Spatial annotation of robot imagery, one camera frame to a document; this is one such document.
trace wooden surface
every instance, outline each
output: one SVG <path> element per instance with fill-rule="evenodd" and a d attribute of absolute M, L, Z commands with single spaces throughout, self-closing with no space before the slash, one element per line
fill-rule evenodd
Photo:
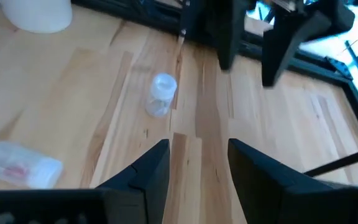
<path fill-rule="evenodd" d="M 0 140 L 61 160 L 56 188 L 95 187 L 163 138 L 172 169 L 164 223 L 243 223 L 227 140 L 239 138 L 306 171 L 358 151 L 358 123 L 340 88 L 285 72 L 263 89 L 260 62 L 220 71 L 212 49 L 74 6 L 50 35 L 12 26 L 0 9 Z M 172 110 L 144 110 L 158 72 L 178 81 Z M 358 164 L 322 176 L 358 184 Z M 0 181 L 0 189 L 17 189 Z"/>

